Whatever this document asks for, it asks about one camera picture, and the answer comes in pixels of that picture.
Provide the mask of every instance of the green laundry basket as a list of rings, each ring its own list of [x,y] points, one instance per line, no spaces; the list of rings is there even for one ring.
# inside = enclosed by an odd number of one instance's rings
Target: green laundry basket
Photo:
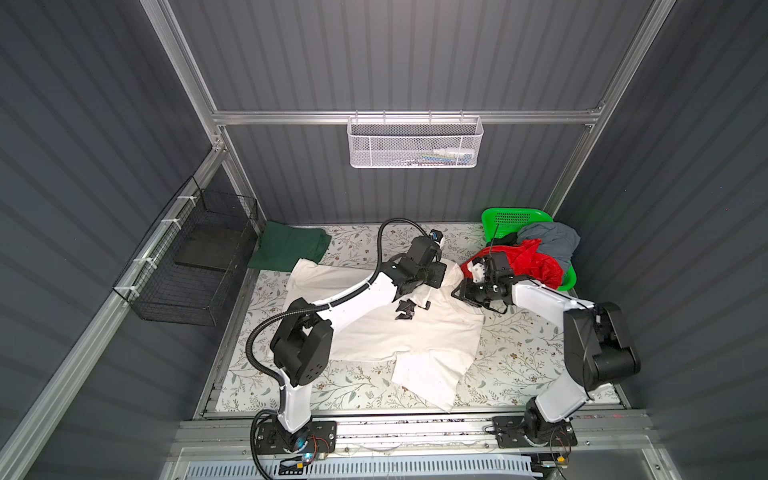
[[[502,238],[530,223],[552,221],[549,214],[535,208],[489,208],[482,213],[482,227],[485,230],[486,242],[491,241],[494,232],[496,232],[496,238]],[[576,285],[576,272],[571,265],[563,276],[563,284],[558,287],[558,290],[565,292],[572,289],[574,285]]]

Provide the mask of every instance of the red wire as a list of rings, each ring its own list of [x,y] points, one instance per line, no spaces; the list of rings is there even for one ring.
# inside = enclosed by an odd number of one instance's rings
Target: red wire
[[[323,437],[320,437],[320,440],[323,440],[326,443],[326,446],[328,447],[328,453],[331,453],[331,445],[328,443],[328,440],[325,440]]]

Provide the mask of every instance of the black metal plate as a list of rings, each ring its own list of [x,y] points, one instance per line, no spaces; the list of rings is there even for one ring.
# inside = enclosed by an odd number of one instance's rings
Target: black metal plate
[[[277,425],[274,422],[260,425],[256,432],[256,453],[258,455],[292,453],[288,450],[288,445],[283,441],[282,435],[277,431]],[[331,453],[336,450],[336,422],[312,422],[310,435],[314,435],[317,439],[318,453]],[[312,439],[306,445],[307,447],[302,453],[315,451],[315,443]]]
[[[493,417],[491,420],[493,421],[493,429],[496,431],[496,442],[498,442],[500,449],[522,449],[534,446],[528,443],[528,440],[523,436],[523,431],[520,428],[523,421],[522,415]],[[565,423],[565,434],[565,437],[563,435],[559,435],[559,437],[566,446],[570,445],[573,447],[578,444],[576,434],[570,422]],[[553,449],[561,447],[562,445],[560,445],[557,439],[552,439]]]

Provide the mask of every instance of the green towel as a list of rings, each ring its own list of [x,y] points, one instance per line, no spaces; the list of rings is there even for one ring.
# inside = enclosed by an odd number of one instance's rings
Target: green towel
[[[299,258],[319,263],[330,243],[331,236],[322,228],[293,228],[268,221],[248,268],[290,272]]]

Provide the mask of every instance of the wire mesh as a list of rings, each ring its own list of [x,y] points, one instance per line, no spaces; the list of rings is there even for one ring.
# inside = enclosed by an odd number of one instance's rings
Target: wire mesh
[[[253,198],[215,190],[198,190],[173,220],[162,220],[164,232],[141,263],[130,286],[115,286],[145,320],[215,326],[234,308],[248,260],[256,246]],[[229,233],[237,241],[225,270],[180,263],[178,256],[193,233]]]
[[[347,123],[355,168],[471,168],[482,140],[480,118],[462,123]]]

